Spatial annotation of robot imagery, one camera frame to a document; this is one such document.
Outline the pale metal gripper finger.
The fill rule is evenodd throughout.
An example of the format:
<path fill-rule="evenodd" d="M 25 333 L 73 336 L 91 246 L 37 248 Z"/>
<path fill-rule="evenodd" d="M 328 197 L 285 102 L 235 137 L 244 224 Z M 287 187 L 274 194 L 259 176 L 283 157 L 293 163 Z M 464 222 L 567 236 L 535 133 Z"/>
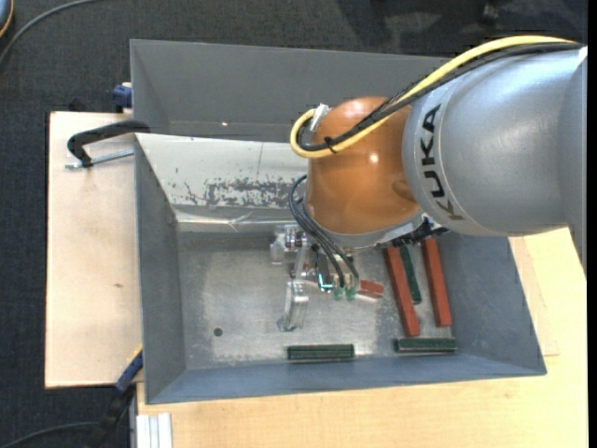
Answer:
<path fill-rule="evenodd" d="M 281 332 L 288 332 L 294 329 L 294 283 L 288 281 L 285 286 L 285 307 L 281 318 L 277 322 L 278 329 Z"/>
<path fill-rule="evenodd" d="M 293 286 L 293 326 L 300 329 L 303 326 L 309 305 L 309 294 L 303 284 L 295 283 Z"/>

